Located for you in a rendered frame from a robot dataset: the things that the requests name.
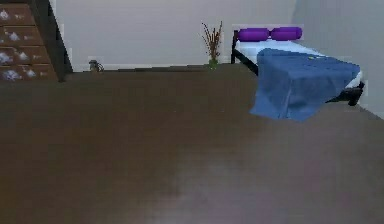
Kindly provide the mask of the black frame bed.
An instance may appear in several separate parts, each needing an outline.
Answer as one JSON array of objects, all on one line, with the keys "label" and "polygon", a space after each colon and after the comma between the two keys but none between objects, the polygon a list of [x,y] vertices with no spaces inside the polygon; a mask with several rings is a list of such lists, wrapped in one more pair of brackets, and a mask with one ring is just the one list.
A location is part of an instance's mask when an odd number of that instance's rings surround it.
[{"label": "black frame bed", "polygon": [[[233,31],[231,46],[232,64],[234,64],[236,60],[239,60],[241,64],[245,65],[255,75],[258,75],[257,55],[264,49],[283,50],[321,56],[320,52],[292,41],[275,41],[268,39],[259,42],[241,42],[240,31]],[[328,103],[346,101],[350,106],[355,106],[360,100],[365,87],[365,83],[362,81],[362,76],[363,74],[359,72],[344,90],[337,97],[328,100]]]}]

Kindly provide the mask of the small grey object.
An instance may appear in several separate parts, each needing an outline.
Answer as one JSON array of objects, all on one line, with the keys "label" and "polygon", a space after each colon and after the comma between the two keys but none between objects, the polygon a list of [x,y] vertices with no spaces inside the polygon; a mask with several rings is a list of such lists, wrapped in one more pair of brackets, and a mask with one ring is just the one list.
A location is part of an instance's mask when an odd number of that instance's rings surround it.
[{"label": "small grey object", "polygon": [[103,72],[104,67],[102,64],[100,64],[97,60],[90,60],[89,61],[89,68],[91,72]]}]

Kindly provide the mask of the blue blanket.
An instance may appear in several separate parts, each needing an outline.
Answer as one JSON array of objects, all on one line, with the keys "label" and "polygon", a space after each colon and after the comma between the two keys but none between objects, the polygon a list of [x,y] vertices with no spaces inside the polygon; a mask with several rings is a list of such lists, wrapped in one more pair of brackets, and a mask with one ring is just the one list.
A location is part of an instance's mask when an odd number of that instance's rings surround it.
[{"label": "blue blanket", "polygon": [[266,48],[257,55],[253,115],[304,121],[338,97],[360,67],[329,56]]}]

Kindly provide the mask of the dry plant in green vase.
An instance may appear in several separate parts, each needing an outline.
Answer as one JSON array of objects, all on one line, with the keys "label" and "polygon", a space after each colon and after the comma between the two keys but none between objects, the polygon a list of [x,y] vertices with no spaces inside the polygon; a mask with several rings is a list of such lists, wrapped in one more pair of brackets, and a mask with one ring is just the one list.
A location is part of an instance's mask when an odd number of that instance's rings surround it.
[{"label": "dry plant in green vase", "polygon": [[220,56],[220,44],[222,34],[223,22],[220,22],[219,28],[210,30],[208,25],[203,23],[204,35],[202,36],[205,46],[207,47],[206,53],[209,55],[208,66],[214,70],[218,65],[218,57]]}]

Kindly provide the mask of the brown chest of drawers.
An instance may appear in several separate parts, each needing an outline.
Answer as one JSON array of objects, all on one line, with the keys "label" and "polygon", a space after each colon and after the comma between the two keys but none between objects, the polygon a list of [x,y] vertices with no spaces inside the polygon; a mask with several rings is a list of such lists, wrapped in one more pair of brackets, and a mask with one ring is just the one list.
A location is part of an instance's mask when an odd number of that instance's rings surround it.
[{"label": "brown chest of drawers", "polygon": [[72,72],[50,0],[0,0],[0,81],[64,82]]}]

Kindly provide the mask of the purple pillow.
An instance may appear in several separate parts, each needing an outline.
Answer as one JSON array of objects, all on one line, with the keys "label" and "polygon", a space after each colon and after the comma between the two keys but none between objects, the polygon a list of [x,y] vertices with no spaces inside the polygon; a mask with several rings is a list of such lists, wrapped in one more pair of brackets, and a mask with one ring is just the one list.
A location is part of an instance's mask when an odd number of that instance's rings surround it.
[{"label": "purple pillow", "polygon": [[270,37],[276,41],[298,40],[302,36],[300,27],[278,27],[270,31]]},{"label": "purple pillow", "polygon": [[241,42],[259,42],[269,38],[269,30],[267,28],[246,28],[238,32],[238,39]]}]

